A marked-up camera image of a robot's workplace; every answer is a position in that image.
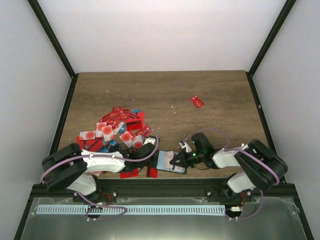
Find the white card black stripe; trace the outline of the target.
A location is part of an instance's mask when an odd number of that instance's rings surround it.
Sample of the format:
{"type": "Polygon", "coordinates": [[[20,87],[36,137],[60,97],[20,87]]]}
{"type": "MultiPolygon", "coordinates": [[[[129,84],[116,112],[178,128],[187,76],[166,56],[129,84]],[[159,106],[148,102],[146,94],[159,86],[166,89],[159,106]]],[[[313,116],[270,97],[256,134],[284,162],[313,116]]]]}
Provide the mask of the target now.
{"type": "Polygon", "coordinates": [[[177,172],[177,173],[184,174],[184,173],[186,172],[186,169],[183,168],[183,167],[174,166],[174,167],[172,168],[172,171],[173,171],[173,172],[177,172]]]}

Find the white card blossom print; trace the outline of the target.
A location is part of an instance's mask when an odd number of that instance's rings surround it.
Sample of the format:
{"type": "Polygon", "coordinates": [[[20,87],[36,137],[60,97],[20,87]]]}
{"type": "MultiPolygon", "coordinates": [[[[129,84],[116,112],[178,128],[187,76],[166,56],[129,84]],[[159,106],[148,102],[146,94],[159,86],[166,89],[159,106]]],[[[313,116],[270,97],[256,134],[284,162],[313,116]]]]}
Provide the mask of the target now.
{"type": "Polygon", "coordinates": [[[174,158],[173,151],[162,151],[158,152],[157,165],[158,170],[172,170],[173,165],[170,164],[170,161],[174,158]]]}

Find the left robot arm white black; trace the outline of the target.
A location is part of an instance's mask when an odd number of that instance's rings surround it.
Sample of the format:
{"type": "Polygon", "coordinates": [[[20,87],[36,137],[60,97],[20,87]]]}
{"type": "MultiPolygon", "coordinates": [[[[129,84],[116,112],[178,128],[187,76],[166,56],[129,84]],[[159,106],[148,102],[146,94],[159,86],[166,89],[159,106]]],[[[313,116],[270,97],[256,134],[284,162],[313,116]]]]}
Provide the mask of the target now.
{"type": "Polygon", "coordinates": [[[103,193],[94,172],[133,174],[145,167],[156,166],[158,142],[148,142],[139,148],[130,147],[113,152],[93,152],[72,143],[42,160],[40,181],[48,191],[74,191],[91,202],[97,202],[103,193]]]}

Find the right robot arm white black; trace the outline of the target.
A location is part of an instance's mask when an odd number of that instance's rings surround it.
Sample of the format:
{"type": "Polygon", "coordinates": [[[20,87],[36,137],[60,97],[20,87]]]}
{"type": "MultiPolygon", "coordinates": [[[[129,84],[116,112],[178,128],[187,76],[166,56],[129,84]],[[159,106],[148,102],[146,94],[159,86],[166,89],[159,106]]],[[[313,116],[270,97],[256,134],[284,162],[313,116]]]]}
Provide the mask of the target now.
{"type": "Polygon", "coordinates": [[[266,191],[278,185],[288,171],[288,165],[257,139],[240,147],[221,149],[215,149],[202,132],[192,135],[191,140],[195,150],[191,150],[186,141],[181,141],[181,152],[170,164],[181,168],[194,168],[200,163],[209,169],[240,167],[242,172],[229,176],[220,187],[223,198],[229,202],[236,200],[243,191],[266,191]]]}

